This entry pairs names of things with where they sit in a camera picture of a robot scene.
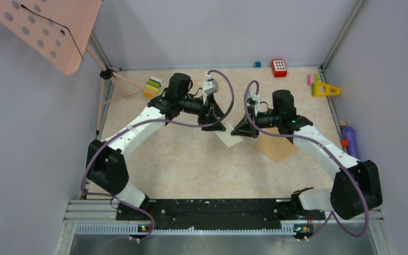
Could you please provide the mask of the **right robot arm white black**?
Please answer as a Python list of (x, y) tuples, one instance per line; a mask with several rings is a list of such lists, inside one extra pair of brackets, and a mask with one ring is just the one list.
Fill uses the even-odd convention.
[(298, 115), (294, 97), (289, 90), (272, 94), (273, 108), (259, 112), (258, 94), (246, 95), (247, 112), (232, 135), (256, 138), (260, 129), (277, 128), (287, 140), (307, 152), (333, 180), (331, 189), (305, 188), (295, 191), (290, 204), (291, 214), (304, 219), (312, 210), (333, 211), (344, 220), (383, 204), (377, 165), (360, 161), (326, 139), (306, 117)]

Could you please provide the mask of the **cream paper letter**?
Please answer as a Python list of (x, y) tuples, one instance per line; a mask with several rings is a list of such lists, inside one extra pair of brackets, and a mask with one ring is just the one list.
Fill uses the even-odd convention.
[(242, 137), (231, 135), (234, 128), (230, 123), (224, 124), (224, 127), (226, 128), (225, 131), (215, 131), (214, 133), (228, 148), (243, 141)]

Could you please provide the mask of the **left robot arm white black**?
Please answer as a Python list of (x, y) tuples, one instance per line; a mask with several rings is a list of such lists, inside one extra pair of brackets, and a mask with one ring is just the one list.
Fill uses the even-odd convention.
[(222, 121), (229, 115), (234, 103), (230, 103), (226, 112), (218, 106), (214, 97), (218, 83), (211, 76), (213, 73), (217, 70), (206, 73), (200, 97), (190, 93), (193, 81), (189, 75), (174, 73), (168, 87), (151, 99), (132, 122), (106, 140), (96, 139), (90, 143), (85, 178), (105, 190), (106, 196), (129, 204), (129, 213), (135, 219), (146, 218), (149, 198), (130, 182), (126, 162), (149, 136), (169, 123), (176, 124), (174, 118), (181, 112), (197, 116), (195, 128), (226, 130)]

